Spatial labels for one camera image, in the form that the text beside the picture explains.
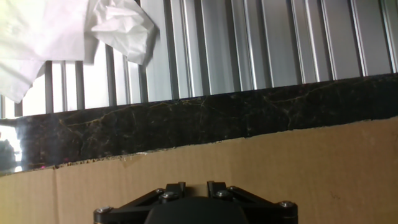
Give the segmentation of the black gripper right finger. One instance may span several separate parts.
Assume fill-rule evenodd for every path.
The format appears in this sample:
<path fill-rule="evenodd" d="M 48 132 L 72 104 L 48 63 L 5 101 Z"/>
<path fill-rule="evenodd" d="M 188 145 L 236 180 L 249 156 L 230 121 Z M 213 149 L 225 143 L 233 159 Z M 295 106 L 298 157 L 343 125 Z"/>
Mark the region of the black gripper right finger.
<path fill-rule="evenodd" d="M 288 200 L 270 202 L 224 182 L 207 182 L 208 197 L 231 202 L 243 210 L 249 223 L 298 224 L 298 205 Z"/>

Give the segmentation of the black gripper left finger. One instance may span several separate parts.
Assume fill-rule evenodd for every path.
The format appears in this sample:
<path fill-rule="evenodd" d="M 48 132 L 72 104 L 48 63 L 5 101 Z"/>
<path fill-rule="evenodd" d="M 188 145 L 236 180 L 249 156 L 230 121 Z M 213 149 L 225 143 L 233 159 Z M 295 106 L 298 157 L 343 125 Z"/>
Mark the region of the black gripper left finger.
<path fill-rule="evenodd" d="M 144 223 L 153 208 L 182 199 L 185 193 L 185 182 L 167 184 L 164 189 L 155 189 L 119 208 L 111 206 L 97 208 L 93 212 L 93 223 Z"/>

